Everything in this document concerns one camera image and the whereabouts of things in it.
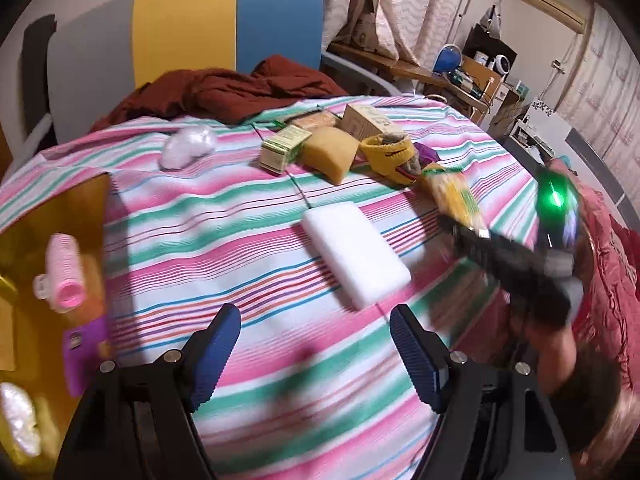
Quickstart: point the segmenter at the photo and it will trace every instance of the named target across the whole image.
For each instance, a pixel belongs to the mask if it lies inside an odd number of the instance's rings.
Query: chair
[[[322,0],[111,0],[59,27],[49,40],[56,140],[86,134],[130,92],[169,70],[249,73],[272,54],[313,68],[330,66],[374,92],[400,95],[379,76],[322,52],[321,36]],[[42,137],[48,124],[45,118],[34,133]],[[29,153],[18,157],[22,164],[39,142],[28,140]]]

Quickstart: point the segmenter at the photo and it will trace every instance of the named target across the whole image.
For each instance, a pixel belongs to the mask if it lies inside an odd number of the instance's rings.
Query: red cloth
[[[180,115],[238,124],[300,99],[345,96],[329,76],[282,56],[271,56],[250,75],[233,70],[175,70],[130,94],[91,131],[142,116],[171,119]]]
[[[599,191],[585,186],[561,160],[551,169],[567,175],[582,197],[580,216],[595,246],[595,269],[574,321],[578,340],[590,341],[620,364],[623,385],[640,393],[640,301],[636,284],[612,246],[609,209]]]
[[[615,234],[618,235],[623,247],[625,248],[626,259],[636,269],[636,299],[640,300],[640,235],[631,229],[622,227],[613,216],[609,216],[611,227]]]

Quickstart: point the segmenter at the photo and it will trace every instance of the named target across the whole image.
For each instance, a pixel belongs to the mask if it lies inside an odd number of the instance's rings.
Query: pink hair roller
[[[36,276],[33,290],[40,300],[48,300],[53,310],[67,312],[86,298],[84,274],[78,242],[70,235],[56,233],[47,246],[46,274]]]

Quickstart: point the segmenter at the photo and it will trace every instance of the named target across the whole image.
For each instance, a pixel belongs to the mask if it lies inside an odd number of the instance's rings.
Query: cardboard box
[[[311,132],[297,126],[287,126],[262,142],[260,165],[277,174],[283,173],[300,153],[302,143]]]
[[[380,134],[404,134],[404,130],[370,105],[347,105],[340,128],[358,140]]]

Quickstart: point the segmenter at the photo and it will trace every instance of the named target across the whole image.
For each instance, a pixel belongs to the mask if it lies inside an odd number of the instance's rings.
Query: white sponge
[[[409,269],[353,202],[310,209],[302,227],[356,308],[411,281]]]

